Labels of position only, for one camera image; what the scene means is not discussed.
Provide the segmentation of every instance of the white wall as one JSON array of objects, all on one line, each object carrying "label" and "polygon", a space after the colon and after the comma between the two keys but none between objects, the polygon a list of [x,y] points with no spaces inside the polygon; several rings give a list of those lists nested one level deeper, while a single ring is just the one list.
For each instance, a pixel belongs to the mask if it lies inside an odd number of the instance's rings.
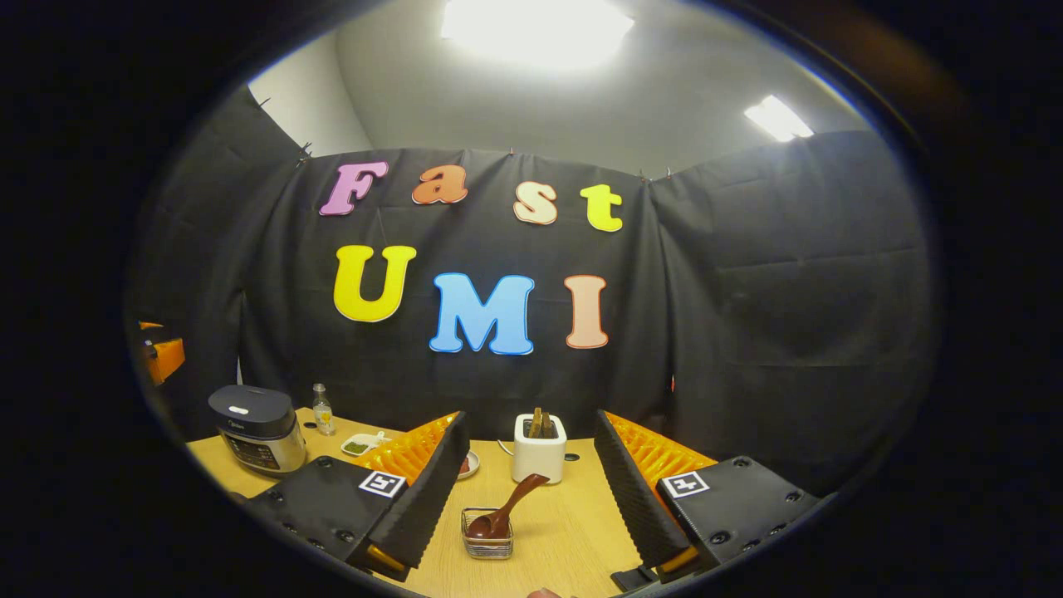
[{"label": "white wall", "polygon": [[332,31],[261,72],[249,83],[270,117],[314,157],[372,149],[361,127],[336,58]]},{"label": "white wall", "polygon": [[512,147],[657,178],[775,143],[743,116],[769,93],[816,133],[871,129],[737,18],[701,2],[609,4],[635,25],[591,68],[549,68],[444,39],[441,0],[392,0],[343,23],[339,67],[374,149]]}]

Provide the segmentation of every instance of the pink letter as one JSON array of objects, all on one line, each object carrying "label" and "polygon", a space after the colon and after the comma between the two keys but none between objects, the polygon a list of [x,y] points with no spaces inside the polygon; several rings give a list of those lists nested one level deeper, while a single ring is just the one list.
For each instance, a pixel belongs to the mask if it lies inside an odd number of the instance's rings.
[{"label": "pink letter", "polygon": [[322,216],[342,216],[354,211],[354,204],[351,203],[351,193],[355,199],[361,199],[369,192],[369,186],[373,184],[373,174],[383,176],[388,172],[387,161],[366,161],[362,164],[344,164],[340,166],[339,180],[333,187],[333,192],[328,195],[328,201],[321,206]]},{"label": "pink letter", "polygon": [[609,337],[602,332],[602,308],[598,295],[605,288],[605,278],[575,275],[564,278],[564,286],[572,291],[572,335],[564,344],[573,349],[605,347]]}]

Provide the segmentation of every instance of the black curtain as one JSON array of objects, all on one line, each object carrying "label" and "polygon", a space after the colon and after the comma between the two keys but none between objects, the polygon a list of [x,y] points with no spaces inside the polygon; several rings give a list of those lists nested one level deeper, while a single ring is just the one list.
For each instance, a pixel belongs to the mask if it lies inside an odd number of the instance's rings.
[{"label": "black curtain", "polygon": [[[338,166],[385,160],[388,173],[343,216],[321,216]],[[410,193],[425,170],[452,164],[467,171],[469,194],[453,203],[416,204]],[[513,213],[517,185],[557,191],[557,221],[533,224]],[[623,226],[600,230],[579,191],[609,185],[623,198]],[[336,250],[373,247],[362,296],[379,295],[387,245],[417,249],[402,305],[373,324],[351,322],[333,303]],[[663,410],[669,380],[664,264],[647,186],[638,176],[533,155],[490,151],[385,150],[311,160],[285,189],[264,236],[246,289],[241,365],[249,385],[281,389],[308,406],[311,386],[328,389],[335,413],[409,429],[446,413],[469,413],[475,439],[512,437],[514,417],[541,407],[573,438],[593,434],[598,407],[637,421]],[[433,279],[466,273],[482,302],[502,276],[533,278],[527,301],[527,356],[429,349],[439,324]],[[566,345],[572,295],[564,278],[598,275],[603,330],[598,349]]]},{"label": "black curtain", "polygon": [[907,421],[931,362],[915,187],[870,132],[705,163],[653,185],[668,264],[670,435],[814,494]]},{"label": "black curtain", "polygon": [[138,218],[128,310],[184,342],[159,407],[188,440],[216,433],[206,399],[236,382],[239,280],[300,156],[240,87],[199,122]]},{"label": "black curtain", "polygon": [[[149,253],[162,257],[140,280],[142,305],[185,331],[188,381],[167,396],[189,439],[213,433],[206,397],[234,381],[239,353],[247,383],[302,407],[322,382],[342,417],[409,429],[463,410],[472,438],[493,440],[542,407],[587,438],[603,408],[713,458],[749,455],[825,494],[919,398],[933,328],[926,235],[914,187],[873,133],[775,143],[653,182],[477,150],[368,151],[296,168],[298,148],[284,147],[235,171],[200,161],[213,174],[168,187],[172,203],[153,212]],[[339,166],[378,160],[389,171],[350,213],[318,212]],[[414,203],[420,174],[445,164],[466,169],[468,197]],[[516,218],[523,181],[556,189],[557,221]],[[588,222],[579,191],[597,184],[623,198],[617,232]],[[374,250],[361,280],[370,301],[383,289],[383,249],[417,249],[391,318],[357,323],[336,309],[345,244]],[[535,279],[535,351],[432,352],[433,278],[444,272],[468,274],[480,301],[504,275]],[[564,343],[563,279],[575,274],[607,281],[605,347]]]}]

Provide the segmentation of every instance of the glass bottle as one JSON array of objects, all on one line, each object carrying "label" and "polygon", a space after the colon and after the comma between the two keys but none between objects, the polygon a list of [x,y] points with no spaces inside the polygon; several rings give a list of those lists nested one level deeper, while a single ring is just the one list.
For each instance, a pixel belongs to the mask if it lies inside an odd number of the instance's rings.
[{"label": "glass bottle", "polygon": [[318,431],[325,437],[336,433],[336,423],[332,418],[332,405],[325,397],[325,386],[318,382],[314,386],[314,420],[318,423]]}]

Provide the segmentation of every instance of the peach letter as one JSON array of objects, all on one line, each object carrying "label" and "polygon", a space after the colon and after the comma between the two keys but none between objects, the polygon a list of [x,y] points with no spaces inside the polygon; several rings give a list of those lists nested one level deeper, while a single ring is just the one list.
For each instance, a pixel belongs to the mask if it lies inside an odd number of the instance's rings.
[{"label": "peach letter", "polygon": [[465,168],[454,165],[436,166],[421,173],[421,184],[414,188],[414,203],[454,203],[465,199]]},{"label": "peach letter", "polygon": [[384,292],[375,302],[361,297],[361,274],[366,260],[373,255],[373,247],[365,244],[344,244],[336,251],[339,267],[333,303],[344,318],[355,322],[381,322],[391,318],[402,304],[402,289],[406,285],[406,266],[417,256],[417,250],[405,244],[385,246],[381,255],[388,260],[384,274]]},{"label": "peach letter", "polygon": [[598,295],[605,288],[605,278],[575,275],[564,278],[564,286],[572,291],[572,335],[564,344],[573,349],[605,347],[609,337],[602,332],[602,306]]},{"label": "peach letter", "polygon": [[611,205],[620,205],[623,199],[612,190],[609,185],[594,185],[580,189],[579,194],[587,198],[587,219],[591,225],[607,233],[617,232],[624,222],[620,218],[613,218],[609,212]]},{"label": "peach letter", "polygon": [[554,187],[535,181],[524,181],[517,185],[513,213],[517,213],[518,220],[549,224],[557,219],[557,207],[553,203],[556,199],[557,191]]},{"label": "peach letter", "polygon": [[373,184],[373,174],[383,176],[388,173],[387,161],[366,161],[362,164],[344,164],[340,166],[339,180],[333,187],[328,201],[321,206],[322,216],[342,216],[354,210],[351,203],[351,193],[355,199],[361,199],[369,192],[369,186]]}]

